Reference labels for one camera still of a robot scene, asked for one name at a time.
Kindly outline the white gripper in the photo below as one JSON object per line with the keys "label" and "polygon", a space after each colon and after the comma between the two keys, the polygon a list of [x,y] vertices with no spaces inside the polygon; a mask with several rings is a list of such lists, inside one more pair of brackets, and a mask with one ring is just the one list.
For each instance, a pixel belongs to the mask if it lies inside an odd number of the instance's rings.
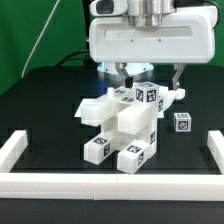
{"label": "white gripper", "polygon": [[186,65],[207,63],[215,54],[216,8],[185,7],[163,17],[159,27],[135,28],[126,16],[96,18],[90,26],[90,55],[96,62],[114,62],[126,88],[133,77],[126,63],[175,64],[169,89],[177,90]]}

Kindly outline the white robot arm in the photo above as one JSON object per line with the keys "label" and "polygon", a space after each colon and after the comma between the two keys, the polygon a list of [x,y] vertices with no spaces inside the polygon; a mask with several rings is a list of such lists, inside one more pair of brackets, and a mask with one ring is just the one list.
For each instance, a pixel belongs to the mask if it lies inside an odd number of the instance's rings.
{"label": "white robot arm", "polygon": [[129,79],[131,64],[172,64],[176,74],[185,66],[207,63],[215,54],[214,29],[219,7],[207,0],[94,0],[89,31],[92,59],[113,65]]}

